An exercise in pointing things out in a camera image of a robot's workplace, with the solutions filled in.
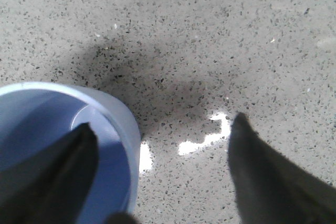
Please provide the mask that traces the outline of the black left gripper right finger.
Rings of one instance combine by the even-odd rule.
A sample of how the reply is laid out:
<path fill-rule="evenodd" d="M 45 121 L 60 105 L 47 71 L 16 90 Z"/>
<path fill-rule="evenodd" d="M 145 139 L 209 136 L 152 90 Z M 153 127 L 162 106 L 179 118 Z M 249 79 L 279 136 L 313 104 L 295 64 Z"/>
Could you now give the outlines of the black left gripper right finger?
<path fill-rule="evenodd" d="M 231 125 L 228 164 L 243 223 L 335 223 L 335 188 L 262 141 L 243 113 Z"/>

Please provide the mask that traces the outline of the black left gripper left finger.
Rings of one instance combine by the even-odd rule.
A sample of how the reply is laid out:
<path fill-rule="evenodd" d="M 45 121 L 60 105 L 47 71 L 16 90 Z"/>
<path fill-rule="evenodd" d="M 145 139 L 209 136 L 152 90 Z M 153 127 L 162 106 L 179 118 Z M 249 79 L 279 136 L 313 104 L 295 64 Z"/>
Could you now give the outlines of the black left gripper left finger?
<path fill-rule="evenodd" d="M 1 223 L 75 223 L 98 167 L 89 123 L 1 171 Z"/>

